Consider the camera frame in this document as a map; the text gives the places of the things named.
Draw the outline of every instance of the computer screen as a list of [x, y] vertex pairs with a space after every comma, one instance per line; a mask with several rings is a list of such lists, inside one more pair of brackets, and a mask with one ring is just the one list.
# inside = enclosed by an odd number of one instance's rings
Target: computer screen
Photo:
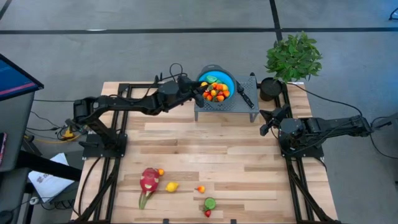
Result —
[[43, 88], [43, 84], [0, 55], [0, 101]]

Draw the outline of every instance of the gray floor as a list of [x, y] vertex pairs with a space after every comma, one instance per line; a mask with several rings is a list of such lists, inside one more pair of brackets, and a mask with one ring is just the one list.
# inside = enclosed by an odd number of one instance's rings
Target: gray floor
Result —
[[[398, 27], [388, 21], [398, 7], [389, 0], [276, 0], [282, 27]], [[13, 0], [0, 30], [135, 29], [166, 27], [273, 27], [267, 0]], [[360, 108], [369, 121], [398, 111], [398, 33], [311, 33], [324, 56], [308, 90]], [[0, 35], [0, 51], [44, 83], [36, 98], [74, 100], [99, 95], [105, 81], [153, 80], [179, 62], [196, 77], [216, 63], [232, 74], [270, 77], [263, 65], [274, 33]], [[314, 116], [339, 118], [355, 111], [309, 96]], [[69, 103], [33, 105], [61, 125]], [[29, 126], [47, 128], [35, 117]], [[380, 150], [398, 157], [390, 128], [374, 134]], [[79, 151], [78, 144], [38, 144], [46, 155]], [[398, 162], [378, 154], [369, 138], [339, 137], [324, 143], [339, 219], [347, 223], [396, 223]], [[72, 211], [35, 208], [33, 223], [66, 222]]]

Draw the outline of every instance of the bowl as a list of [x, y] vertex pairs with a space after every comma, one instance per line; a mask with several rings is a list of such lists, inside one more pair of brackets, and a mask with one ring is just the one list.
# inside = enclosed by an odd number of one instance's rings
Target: bowl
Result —
[[229, 97], [222, 102], [211, 102], [207, 100], [205, 100], [205, 102], [209, 104], [220, 104], [228, 102], [232, 97], [234, 97], [236, 93], [236, 80], [228, 71], [224, 70], [219, 65], [207, 65], [202, 69], [197, 80], [200, 82], [205, 82], [208, 75], [216, 77], [218, 80], [227, 85], [230, 94]]

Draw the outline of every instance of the wooden table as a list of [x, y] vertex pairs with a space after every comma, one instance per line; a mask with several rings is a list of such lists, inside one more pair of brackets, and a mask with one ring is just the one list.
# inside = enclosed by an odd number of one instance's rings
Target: wooden table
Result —
[[[118, 85], [104, 83], [102, 95], [116, 94]], [[311, 116], [307, 94], [295, 86], [288, 89], [294, 116]], [[138, 98], [145, 91], [137, 89], [132, 95]], [[285, 159], [271, 132], [265, 137], [259, 134], [264, 119], [258, 116], [250, 123], [246, 114], [203, 113], [199, 122], [194, 122], [193, 105], [194, 101], [187, 102], [158, 116], [129, 113], [128, 145], [121, 160], [112, 223], [161, 223], [163, 218], [171, 223], [229, 223], [231, 219], [238, 223], [295, 223]], [[275, 108], [273, 101], [260, 100], [259, 106], [263, 110]], [[101, 117], [108, 126], [112, 114]], [[94, 161], [85, 161], [77, 196]], [[312, 196], [326, 214], [337, 218], [325, 168], [313, 158], [304, 158], [303, 162]], [[97, 194], [102, 167], [103, 159], [88, 178], [83, 209]], [[147, 167], [163, 168], [165, 175], [145, 210], [139, 210], [139, 179]], [[165, 191], [169, 181], [180, 184], [175, 193]], [[206, 187], [204, 194], [194, 190], [198, 185]], [[206, 197], [217, 202], [210, 218], [201, 211]], [[299, 197], [306, 218], [301, 193]], [[101, 218], [107, 200], [105, 195]]]

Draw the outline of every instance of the potted plant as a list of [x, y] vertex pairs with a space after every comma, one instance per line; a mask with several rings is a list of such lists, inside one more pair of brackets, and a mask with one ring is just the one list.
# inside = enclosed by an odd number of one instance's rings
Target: potted plant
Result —
[[321, 53], [313, 45], [317, 41], [309, 39], [306, 33], [301, 36], [289, 35], [287, 40], [274, 43], [274, 47], [267, 51], [268, 62], [265, 65], [269, 73], [276, 72], [273, 78], [266, 78], [261, 83], [260, 97], [263, 100], [273, 100], [282, 91], [282, 85], [278, 81], [291, 82], [305, 78], [310, 80], [311, 75], [318, 76], [322, 69], [319, 60]]

